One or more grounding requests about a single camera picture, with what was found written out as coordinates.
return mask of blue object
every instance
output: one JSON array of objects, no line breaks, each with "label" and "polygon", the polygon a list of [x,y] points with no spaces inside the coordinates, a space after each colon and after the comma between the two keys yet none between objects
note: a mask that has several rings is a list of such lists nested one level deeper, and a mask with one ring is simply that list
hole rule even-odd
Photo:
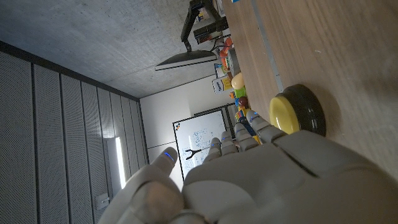
[{"label": "blue object", "polygon": [[174,159],[173,159],[173,157],[172,156],[170,156],[170,154],[169,153],[167,153],[167,152],[165,152],[164,153],[166,156],[168,156],[171,160],[173,160],[173,162],[174,162]]},{"label": "blue object", "polygon": [[249,134],[251,136],[255,136],[256,135],[256,132],[250,126],[248,120],[245,117],[239,118],[239,123],[243,124],[243,126],[248,130],[248,132],[249,132]]}]

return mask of yellow button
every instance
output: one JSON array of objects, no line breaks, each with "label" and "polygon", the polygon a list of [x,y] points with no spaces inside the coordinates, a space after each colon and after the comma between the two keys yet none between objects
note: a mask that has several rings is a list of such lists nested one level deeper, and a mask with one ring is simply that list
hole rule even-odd
[{"label": "yellow button", "polygon": [[289,101],[283,96],[277,96],[271,100],[269,119],[272,125],[287,134],[292,134],[300,130],[296,113]]}]

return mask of colorful toy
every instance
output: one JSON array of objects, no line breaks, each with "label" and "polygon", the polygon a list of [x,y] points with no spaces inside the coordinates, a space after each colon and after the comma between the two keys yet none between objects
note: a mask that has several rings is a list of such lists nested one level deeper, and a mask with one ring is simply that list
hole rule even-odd
[{"label": "colorful toy", "polygon": [[249,101],[248,98],[245,96],[242,96],[239,98],[238,103],[240,106],[247,108],[249,106]]},{"label": "colorful toy", "polygon": [[234,92],[235,92],[235,97],[236,98],[240,98],[242,96],[246,96],[246,88],[245,87],[243,87],[240,90],[234,90]]},{"label": "colorful toy", "polygon": [[243,82],[243,75],[241,72],[239,72],[237,75],[234,76],[234,78],[231,80],[232,87],[235,90],[240,90],[244,86]]}]

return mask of white wall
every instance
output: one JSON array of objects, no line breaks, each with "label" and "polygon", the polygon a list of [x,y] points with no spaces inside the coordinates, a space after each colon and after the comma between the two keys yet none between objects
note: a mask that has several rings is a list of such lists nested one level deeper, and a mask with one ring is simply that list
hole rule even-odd
[{"label": "white wall", "polygon": [[[215,78],[213,75],[140,99],[149,162],[152,162],[166,147],[175,147],[175,143],[159,146],[175,142],[173,122],[233,103],[229,92],[217,95],[214,93],[211,81]],[[170,177],[181,189],[182,174],[179,161]]]}]

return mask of gray wall panel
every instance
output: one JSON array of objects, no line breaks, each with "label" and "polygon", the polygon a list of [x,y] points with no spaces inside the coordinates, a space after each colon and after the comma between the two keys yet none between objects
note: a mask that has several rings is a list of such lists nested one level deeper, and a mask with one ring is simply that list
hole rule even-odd
[{"label": "gray wall panel", "polygon": [[62,97],[72,223],[93,223],[80,81],[62,75]]},{"label": "gray wall panel", "polygon": [[130,169],[131,175],[138,171],[138,158],[136,149],[136,140],[134,137],[134,129],[132,127],[132,119],[130,112],[130,102],[129,99],[121,97],[123,120],[124,120],[124,130],[126,132],[127,141],[127,151],[129,153]]},{"label": "gray wall panel", "polygon": [[30,63],[0,52],[0,222],[36,223]]},{"label": "gray wall panel", "polygon": [[144,129],[144,123],[142,120],[142,113],[141,113],[141,104],[139,102],[137,102],[137,109],[138,109],[139,127],[141,129],[142,145],[144,147],[145,162],[146,162],[146,164],[149,164],[148,148],[147,148],[147,144],[146,144],[145,129]]},{"label": "gray wall panel", "polygon": [[136,139],[136,149],[139,168],[146,165],[146,155],[144,153],[144,145],[142,143],[142,133],[139,120],[139,112],[137,107],[137,102],[130,100],[132,127],[134,128],[134,137]]},{"label": "gray wall panel", "polygon": [[126,133],[124,132],[124,121],[120,96],[111,93],[111,104],[113,113],[114,134],[115,137],[120,137],[125,171],[124,173],[127,181],[131,176],[131,171],[129,165],[129,155],[127,153]]},{"label": "gray wall panel", "polygon": [[96,209],[96,197],[108,193],[97,89],[93,85],[82,82],[81,92],[83,93],[83,108],[85,112],[87,151],[91,176],[91,195],[93,205],[95,205],[93,206],[95,223],[97,223],[105,211],[105,208],[101,210]]},{"label": "gray wall panel", "polygon": [[34,66],[41,223],[69,223],[58,73]]},{"label": "gray wall panel", "polygon": [[112,180],[111,180],[111,171],[109,166],[109,156],[108,156],[108,147],[106,145],[106,139],[114,138],[114,128],[113,128],[113,117],[112,117],[112,107],[111,107],[111,97],[109,95],[109,91],[103,90],[101,88],[97,88],[98,95],[98,106],[99,106],[99,116],[101,121],[102,135],[103,135],[103,147],[104,147],[104,156],[105,156],[105,169],[106,169],[106,178],[108,185],[108,195],[109,198],[113,198],[112,191]]}]

